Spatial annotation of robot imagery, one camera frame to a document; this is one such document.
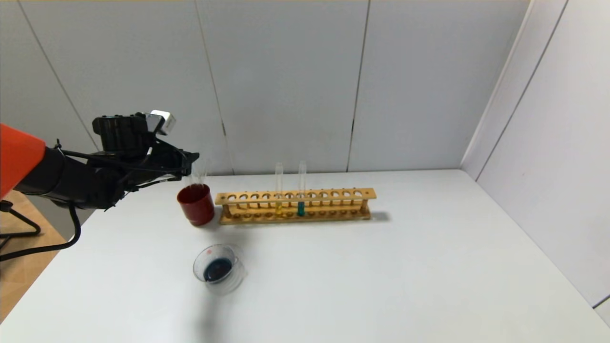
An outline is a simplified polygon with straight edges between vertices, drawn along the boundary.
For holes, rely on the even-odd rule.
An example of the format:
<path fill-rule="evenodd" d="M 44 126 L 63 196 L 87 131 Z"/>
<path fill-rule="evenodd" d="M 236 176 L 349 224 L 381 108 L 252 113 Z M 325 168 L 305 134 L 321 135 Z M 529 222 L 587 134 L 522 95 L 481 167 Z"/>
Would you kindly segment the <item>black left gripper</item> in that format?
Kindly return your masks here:
<path fill-rule="evenodd" d="M 161 169 L 172 170 L 174 176 L 186 177 L 191 174 L 192 163 L 200 158 L 198 152 L 188 152 L 169 143 L 155 143 L 150 162 Z"/>

